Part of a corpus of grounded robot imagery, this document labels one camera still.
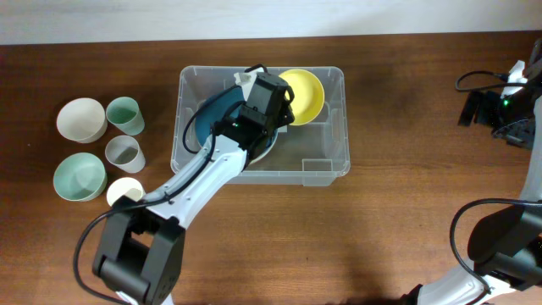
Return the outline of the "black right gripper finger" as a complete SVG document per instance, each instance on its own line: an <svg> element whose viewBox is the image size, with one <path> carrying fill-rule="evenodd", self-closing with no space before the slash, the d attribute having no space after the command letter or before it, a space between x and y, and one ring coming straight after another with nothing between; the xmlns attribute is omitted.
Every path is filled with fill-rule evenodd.
<svg viewBox="0 0 542 305"><path fill-rule="evenodd" d="M475 114L478 112L480 102L481 92L471 91L467 96L467 100L462 108L457 124L460 126L469 126L473 122Z"/></svg>
<svg viewBox="0 0 542 305"><path fill-rule="evenodd" d="M501 95L493 91L476 91L474 96L478 101L474 122L482 125L496 125Z"/></svg>

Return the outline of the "dark blue bowl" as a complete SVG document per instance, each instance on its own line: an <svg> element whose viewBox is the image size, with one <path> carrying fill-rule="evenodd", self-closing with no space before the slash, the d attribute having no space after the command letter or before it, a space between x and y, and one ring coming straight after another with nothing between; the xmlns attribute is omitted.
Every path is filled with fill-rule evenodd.
<svg viewBox="0 0 542 305"><path fill-rule="evenodd" d="M210 136L225 136L246 151L247 166L263 153L273 134L264 135L256 126L250 125L247 119L239 119L245 102L241 88L232 86L207 99L198 109L194 121L196 139L201 147Z"/></svg>

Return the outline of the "yellow bowl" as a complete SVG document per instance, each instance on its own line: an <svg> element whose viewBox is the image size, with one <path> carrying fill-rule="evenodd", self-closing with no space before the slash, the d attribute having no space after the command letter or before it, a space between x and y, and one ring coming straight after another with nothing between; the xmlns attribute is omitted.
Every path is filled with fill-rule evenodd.
<svg viewBox="0 0 542 305"><path fill-rule="evenodd" d="M291 102L294 121L291 125L306 125L315 120L324 106L324 87L319 78L306 69L289 69L279 75L291 87L295 97Z"/></svg>

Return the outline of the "large beige bowl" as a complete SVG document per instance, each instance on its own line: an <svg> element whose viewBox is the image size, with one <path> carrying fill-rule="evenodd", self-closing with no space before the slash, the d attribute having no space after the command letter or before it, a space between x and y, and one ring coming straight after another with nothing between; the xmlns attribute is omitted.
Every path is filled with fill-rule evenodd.
<svg viewBox="0 0 542 305"><path fill-rule="evenodd" d="M279 132L276 130L272 137L268 140L267 144L266 144L266 147L265 147L265 150L263 151L262 154L260 154L257 158L253 159L249 164L252 165L252 164L255 164L257 162L259 162L260 160L262 160L263 158L265 158L269 153L270 151L272 150L272 148L274 147L276 141L277 141L277 137L278 137L278 134Z"/></svg>

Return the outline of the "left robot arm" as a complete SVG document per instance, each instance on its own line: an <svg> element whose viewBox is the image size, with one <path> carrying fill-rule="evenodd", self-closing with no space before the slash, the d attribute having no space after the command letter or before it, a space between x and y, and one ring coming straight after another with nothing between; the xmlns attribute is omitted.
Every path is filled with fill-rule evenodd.
<svg viewBox="0 0 542 305"><path fill-rule="evenodd" d="M93 274L119 304L165 304L180 277L185 232L227 182L264 153L274 132L293 122L291 86L266 71L236 78L245 96L213 124L196 156L135 202L122 196L105 225Z"/></svg>

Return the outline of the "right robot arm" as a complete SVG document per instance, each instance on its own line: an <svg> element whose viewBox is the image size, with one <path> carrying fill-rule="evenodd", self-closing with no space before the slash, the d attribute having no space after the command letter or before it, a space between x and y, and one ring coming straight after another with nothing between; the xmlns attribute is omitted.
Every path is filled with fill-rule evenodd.
<svg viewBox="0 0 542 305"><path fill-rule="evenodd" d="M481 124L507 144L530 150L528 174L520 197L479 199L461 207L449 230L458 265L439 280L418 285L402 304L485 304L503 294L541 284L541 42L528 62L518 61L499 83L468 88L459 125ZM482 218L467 244L467 259L456 247L456 225L470 208L502 204Z"/></svg>

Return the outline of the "clear plastic storage bin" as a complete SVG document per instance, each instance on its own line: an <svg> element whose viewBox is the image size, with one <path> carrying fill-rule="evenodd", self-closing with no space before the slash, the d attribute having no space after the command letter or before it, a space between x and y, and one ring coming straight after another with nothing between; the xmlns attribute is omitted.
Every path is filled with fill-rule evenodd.
<svg viewBox="0 0 542 305"><path fill-rule="evenodd" d="M243 67L188 66L180 72L171 169L177 173L193 158L182 134L189 118L209 97L235 84ZM279 131L270 153L232 179L232 184L329 186L351 167L345 77L333 66L307 67L324 87L322 111L312 122Z"/></svg>

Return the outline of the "mint green cup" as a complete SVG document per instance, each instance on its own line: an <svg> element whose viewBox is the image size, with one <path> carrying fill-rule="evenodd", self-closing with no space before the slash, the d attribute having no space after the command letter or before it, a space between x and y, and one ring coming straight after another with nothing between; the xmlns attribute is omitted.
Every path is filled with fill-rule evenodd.
<svg viewBox="0 0 542 305"><path fill-rule="evenodd" d="M136 136L145 128L139 104L131 97L115 98L106 108L106 117L128 136Z"/></svg>

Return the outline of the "grey translucent cup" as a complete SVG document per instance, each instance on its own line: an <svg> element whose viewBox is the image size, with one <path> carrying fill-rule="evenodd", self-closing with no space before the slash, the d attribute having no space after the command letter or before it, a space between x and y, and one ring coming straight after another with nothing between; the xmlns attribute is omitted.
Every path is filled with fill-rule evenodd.
<svg viewBox="0 0 542 305"><path fill-rule="evenodd" d="M146 159L138 141L132 136L116 136L105 147L109 163L129 174L143 170Z"/></svg>

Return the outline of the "cream white cup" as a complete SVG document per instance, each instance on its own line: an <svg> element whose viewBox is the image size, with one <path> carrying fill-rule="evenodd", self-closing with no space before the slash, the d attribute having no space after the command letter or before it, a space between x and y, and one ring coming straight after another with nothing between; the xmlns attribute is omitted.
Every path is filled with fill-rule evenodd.
<svg viewBox="0 0 542 305"><path fill-rule="evenodd" d="M133 201L139 201L146 195L146 192L140 183L140 181L124 177L114 181L107 190L106 199L109 206L113 206L114 203L122 196L127 196Z"/></svg>

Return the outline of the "white small bowl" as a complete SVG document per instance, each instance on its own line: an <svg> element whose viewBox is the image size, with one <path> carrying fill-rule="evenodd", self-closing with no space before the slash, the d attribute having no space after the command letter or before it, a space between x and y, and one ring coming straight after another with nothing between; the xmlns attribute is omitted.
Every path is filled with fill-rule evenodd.
<svg viewBox="0 0 542 305"><path fill-rule="evenodd" d="M102 137L108 127L104 107L95 99L81 97L68 102L58 113L59 134L78 143L91 143Z"/></svg>

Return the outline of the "mint green bowl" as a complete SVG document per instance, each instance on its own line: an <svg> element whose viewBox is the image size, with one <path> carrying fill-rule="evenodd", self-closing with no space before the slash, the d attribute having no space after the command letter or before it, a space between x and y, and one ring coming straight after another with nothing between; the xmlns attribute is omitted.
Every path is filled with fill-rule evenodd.
<svg viewBox="0 0 542 305"><path fill-rule="evenodd" d="M107 182L107 172L101 159L88 152L67 157L53 175L55 192L71 202L88 202L98 197Z"/></svg>

